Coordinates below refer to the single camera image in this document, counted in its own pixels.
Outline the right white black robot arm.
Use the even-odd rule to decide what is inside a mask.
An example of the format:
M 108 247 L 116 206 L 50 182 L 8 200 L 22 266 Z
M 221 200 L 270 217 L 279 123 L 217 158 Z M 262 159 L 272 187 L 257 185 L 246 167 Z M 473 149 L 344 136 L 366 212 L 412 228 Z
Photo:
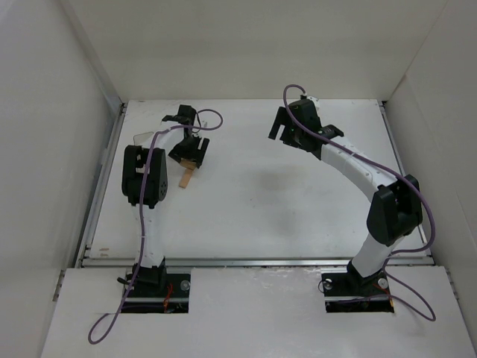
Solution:
M 385 259 L 422 223 L 423 212 L 416 192 L 419 183 L 407 175 L 402 180 L 362 161 L 363 155 L 334 125 L 323 126 L 315 103 L 302 98 L 280 107 L 269 133 L 293 148 L 306 151 L 338 170 L 370 202 L 366 226 L 368 235 L 361 249 L 349 261 L 347 272 L 331 277 L 344 288 L 345 296 L 370 295 L 383 278 Z

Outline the clear plastic box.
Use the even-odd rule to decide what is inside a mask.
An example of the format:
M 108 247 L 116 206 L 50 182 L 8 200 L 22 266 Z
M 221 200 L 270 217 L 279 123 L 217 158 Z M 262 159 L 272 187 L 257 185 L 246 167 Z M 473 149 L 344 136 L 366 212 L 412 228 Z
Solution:
M 141 134 L 135 134 L 133 136 L 133 144 L 134 145 L 143 145 L 145 142 L 147 142 L 152 136 L 154 135 L 154 133 L 152 131 L 149 131 L 149 132 L 144 132 L 144 133 L 141 133 Z

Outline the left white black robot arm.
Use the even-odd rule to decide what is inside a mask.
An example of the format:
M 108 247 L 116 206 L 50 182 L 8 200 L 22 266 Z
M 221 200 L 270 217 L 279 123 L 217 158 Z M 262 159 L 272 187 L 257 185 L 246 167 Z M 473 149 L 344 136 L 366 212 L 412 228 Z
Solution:
M 187 186 L 195 169 L 201 167 L 209 139 L 198 134 L 199 112 L 181 104 L 177 114 L 167 115 L 160 135 L 124 150 L 121 191 L 132 207 L 139 225 L 139 248 L 132 272 L 123 280 L 129 298 L 160 298 L 181 283 L 185 276 L 167 274 L 164 242 L 160 239 L 160 205 L 168 192 L 167 160 L 186 173 L 180 187 Z

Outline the wooden block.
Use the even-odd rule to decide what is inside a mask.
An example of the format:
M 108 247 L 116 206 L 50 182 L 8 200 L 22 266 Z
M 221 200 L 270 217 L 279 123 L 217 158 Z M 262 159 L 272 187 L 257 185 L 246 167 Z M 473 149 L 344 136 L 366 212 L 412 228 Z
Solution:
M 192 170 L 192 171 L 194 171 L 197 168 L 196 162 L 193 162 L 190 160 L 182 160 L 180 162 L 180 165 L 184 167 L 185 169 Z
M 192 178 L 193 173 L 194 173 L 193 169 L 186 169 L 184 171 L 183 176 L 181 177 L 180 182 L 178 184 L 178 186 L 181 189 L 185 189 L 188 186 L 188 184 L 189 184 L 189 182 Z

